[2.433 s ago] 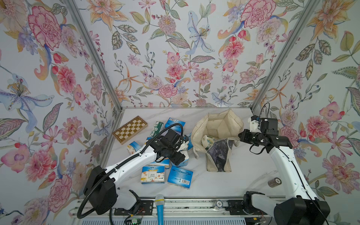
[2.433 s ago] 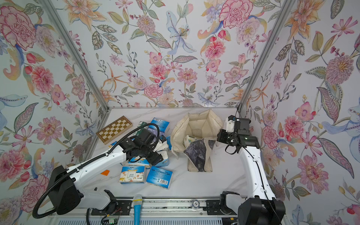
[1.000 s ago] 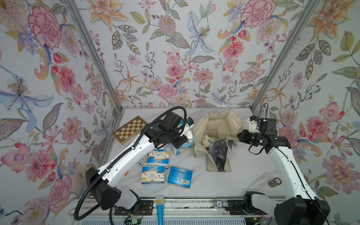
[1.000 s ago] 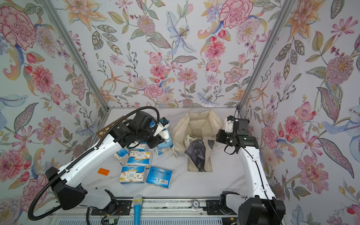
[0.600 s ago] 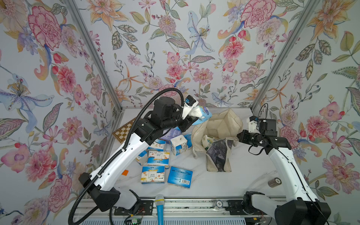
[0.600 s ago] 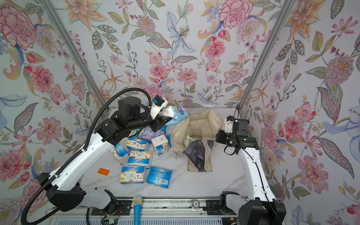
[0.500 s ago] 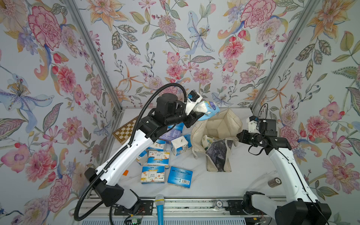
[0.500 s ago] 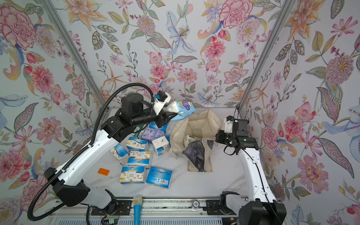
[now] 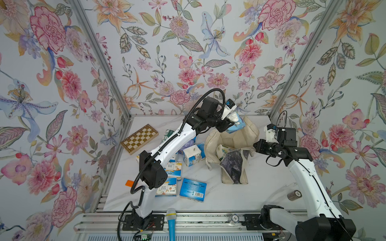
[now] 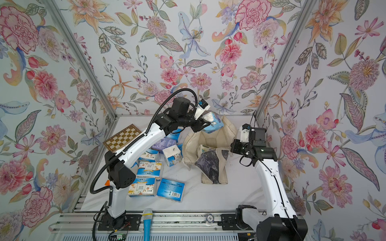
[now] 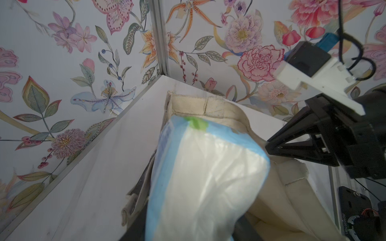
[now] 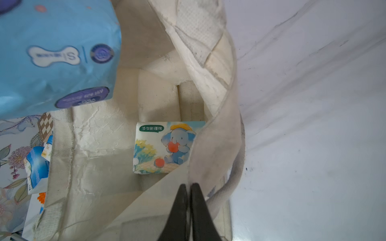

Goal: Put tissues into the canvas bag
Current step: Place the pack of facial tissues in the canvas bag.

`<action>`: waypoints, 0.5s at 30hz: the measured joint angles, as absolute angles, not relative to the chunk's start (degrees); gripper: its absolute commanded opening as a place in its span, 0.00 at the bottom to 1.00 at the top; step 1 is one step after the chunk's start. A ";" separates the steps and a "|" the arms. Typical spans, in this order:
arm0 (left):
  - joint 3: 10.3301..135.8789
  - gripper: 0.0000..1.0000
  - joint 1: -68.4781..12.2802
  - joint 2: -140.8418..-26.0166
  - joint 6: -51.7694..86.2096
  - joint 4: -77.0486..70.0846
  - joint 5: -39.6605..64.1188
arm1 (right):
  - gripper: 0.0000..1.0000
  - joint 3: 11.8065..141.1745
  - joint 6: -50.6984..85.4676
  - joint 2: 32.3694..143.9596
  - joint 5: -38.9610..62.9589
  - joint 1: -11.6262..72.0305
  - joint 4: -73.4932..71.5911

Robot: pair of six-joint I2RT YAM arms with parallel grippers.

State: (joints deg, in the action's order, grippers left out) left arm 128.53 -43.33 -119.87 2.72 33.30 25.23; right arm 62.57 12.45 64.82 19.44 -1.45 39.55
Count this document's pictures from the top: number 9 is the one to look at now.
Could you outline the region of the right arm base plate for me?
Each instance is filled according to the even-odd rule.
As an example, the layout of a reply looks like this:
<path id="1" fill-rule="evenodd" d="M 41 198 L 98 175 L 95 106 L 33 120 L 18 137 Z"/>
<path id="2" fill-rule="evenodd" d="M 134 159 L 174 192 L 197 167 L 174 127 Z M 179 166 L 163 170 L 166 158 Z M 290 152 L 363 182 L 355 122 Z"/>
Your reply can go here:
<path id="1" fill-rule="evenodd" d="M 262 231 L 264 228 L 261 226 L 260 214 L 244 214 L 244 221 L 241 222 L 248 231 Z"/>

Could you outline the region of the small white tissue pack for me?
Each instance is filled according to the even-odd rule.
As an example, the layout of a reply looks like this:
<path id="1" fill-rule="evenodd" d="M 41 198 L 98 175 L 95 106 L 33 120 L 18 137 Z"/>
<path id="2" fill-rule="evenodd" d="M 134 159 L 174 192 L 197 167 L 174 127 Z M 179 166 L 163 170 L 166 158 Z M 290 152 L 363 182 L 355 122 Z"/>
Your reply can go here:
<path id="1" fill-rule="evenodd" d="M 227 115 L 226 120 L 232 123 L 232 125 L 226 129 L 226 132 L 229 134 L 237 132 L 246 126 L 244 120 L 240 117 L 240 115 L 237 112 L 233 112 Z"/>

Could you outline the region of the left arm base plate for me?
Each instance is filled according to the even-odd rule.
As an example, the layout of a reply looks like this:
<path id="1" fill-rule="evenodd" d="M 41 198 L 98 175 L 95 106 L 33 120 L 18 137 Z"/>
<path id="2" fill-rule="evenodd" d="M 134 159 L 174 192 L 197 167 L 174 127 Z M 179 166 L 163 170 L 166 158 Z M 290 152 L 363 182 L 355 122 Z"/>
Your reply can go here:
<path id="1" fill-rule="evenodd" d="M 162 231 L 164 228 L 165 215 L 151 214 L 146 218 L 127 214 L 122 220 L 123 231 Z"/>

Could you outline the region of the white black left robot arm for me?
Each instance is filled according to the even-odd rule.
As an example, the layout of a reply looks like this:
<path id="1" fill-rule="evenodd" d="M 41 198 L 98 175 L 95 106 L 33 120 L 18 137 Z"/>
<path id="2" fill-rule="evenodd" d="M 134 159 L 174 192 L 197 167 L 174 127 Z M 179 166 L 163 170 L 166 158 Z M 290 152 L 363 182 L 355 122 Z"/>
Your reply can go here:
<path id="1" fill-rule="evenodd" d="M 234 125 L 228 116 L 235 110 L 235 102 L 231 99 L 218 102 L 212 97 L 200 98 L 183 119 L 177 130 L 151 152 L 143 151 L 140 154 L 139 173 L 131 187 L 131 194 L 140 191 L 141 195 L 133 214 L 146 219 L 152 214 L 153 203 L 157 189 L 167 180 L 164 170 L 171 157 L 178 152 L 188 141 L 211 128 L 224 132 Z"/>

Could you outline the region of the beige canvas tote bag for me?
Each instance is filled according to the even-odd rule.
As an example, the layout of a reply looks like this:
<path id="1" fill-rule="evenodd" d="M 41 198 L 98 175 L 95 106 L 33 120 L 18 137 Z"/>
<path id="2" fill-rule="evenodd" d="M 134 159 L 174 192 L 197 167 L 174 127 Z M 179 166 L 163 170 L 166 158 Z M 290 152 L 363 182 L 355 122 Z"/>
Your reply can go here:
<path id="1" fill-rule="evenodd" d="M 248 116 L 242 118 L 246 126 L 232 134 L 213 130 L 205 140 L 205 162 L 209 170 L 219 167 L 224 184 L 248 184 L 246 167 L 248 158 L 254 156 L 253 144 L 258 141 L 259 129 Z M 220 145 L 236 149 L 226 154 L 220 162 L 216 148 Z"/>

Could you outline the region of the blue tissue pack front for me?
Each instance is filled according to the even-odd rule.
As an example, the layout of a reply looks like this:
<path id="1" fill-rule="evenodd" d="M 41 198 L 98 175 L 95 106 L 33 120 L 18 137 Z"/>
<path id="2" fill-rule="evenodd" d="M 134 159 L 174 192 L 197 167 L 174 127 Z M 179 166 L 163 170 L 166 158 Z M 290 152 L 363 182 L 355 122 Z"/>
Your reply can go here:
<path id="1" fill-rule="evenodd" d="M 207 183 L 184 178 L 180 189 L 180 197 L 203 202 Z"/>

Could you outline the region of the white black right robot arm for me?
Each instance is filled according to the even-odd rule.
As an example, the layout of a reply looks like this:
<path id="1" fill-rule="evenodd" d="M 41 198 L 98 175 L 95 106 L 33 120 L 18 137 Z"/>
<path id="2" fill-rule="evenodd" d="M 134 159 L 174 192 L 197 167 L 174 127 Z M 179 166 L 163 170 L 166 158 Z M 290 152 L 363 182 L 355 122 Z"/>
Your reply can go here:
<path id="1" fill-rule="evenodd" d="M 257 153 L 268 158 L 279 157 L 296 180 L 306 205 L 306 220 L 278 205 L 264 205 L 259 224 L 265 230 L 275 227 L 290 232 L 298 241 L 350 241 L 356 233 L 352 220 L 345 219 L 333 204 L 319 179 L 313 158 L 307 148 L 298 147 L 294 128 L 269 124 L 266 138 L 254 143 Z"/>

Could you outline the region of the white blue tissue cube pack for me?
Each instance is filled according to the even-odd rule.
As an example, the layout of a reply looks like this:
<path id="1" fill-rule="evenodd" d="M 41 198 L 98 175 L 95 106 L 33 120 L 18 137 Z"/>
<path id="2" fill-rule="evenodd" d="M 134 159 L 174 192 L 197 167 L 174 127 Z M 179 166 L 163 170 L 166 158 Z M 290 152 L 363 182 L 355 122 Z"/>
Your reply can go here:
<path id="1" fill-rule="evenodd" d="M 183 150 L 184 163 L 187 167 L 191 167 L 201 161 L 202 151 L 197 145 L 190 146 Z"/>

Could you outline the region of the cartoon print tissue pack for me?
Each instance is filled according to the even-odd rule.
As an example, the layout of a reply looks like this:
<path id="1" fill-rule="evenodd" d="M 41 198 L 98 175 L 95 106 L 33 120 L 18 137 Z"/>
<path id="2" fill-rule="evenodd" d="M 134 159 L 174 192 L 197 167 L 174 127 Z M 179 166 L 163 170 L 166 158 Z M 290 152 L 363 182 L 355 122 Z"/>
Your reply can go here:
<path id="1" fill-rule="evenodd" d="M 224 159 L 224 157 L 226 156 L 226 154 L 228 154 L 229 152 L 235 151 L 235 150 L 236 149 L 234 149 L 234 148 L 220 144 L 216 148 L 216 156 L 218 157 L 219 161 L 221 162 Z"/>

